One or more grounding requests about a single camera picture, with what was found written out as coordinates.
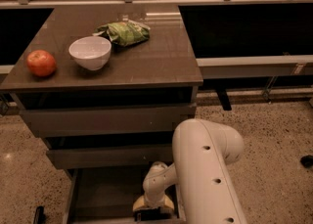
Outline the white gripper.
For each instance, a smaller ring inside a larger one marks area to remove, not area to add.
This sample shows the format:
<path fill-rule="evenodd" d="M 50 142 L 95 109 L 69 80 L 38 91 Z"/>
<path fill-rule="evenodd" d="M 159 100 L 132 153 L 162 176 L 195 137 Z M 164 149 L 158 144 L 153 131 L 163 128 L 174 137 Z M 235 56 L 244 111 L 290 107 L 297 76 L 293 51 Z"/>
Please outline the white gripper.
<path fill-rule="evenodd" d="M 162 206 L 171 210 L 175 209 L 173 201 L 165 193 L 145 193 L 133 203 L 133 211 L 136 212 L 144 207 L 154 209 Z"/>

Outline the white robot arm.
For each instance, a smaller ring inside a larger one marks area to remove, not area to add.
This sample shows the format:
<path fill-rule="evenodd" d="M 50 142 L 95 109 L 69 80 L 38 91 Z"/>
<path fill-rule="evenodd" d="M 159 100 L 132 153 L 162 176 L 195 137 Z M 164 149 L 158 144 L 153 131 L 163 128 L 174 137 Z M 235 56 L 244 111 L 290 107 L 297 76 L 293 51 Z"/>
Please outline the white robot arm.
<path fill-rule="evenodd" d="M 172 138 L 173 163 L 153 163 L 133 211 L 173 209 L 165 190 L 176 185 L 186 224 L 247 224 L 227 169 L 243 151 L 243 137 L 230 126 L 195 118 L 181 122 Z"/>

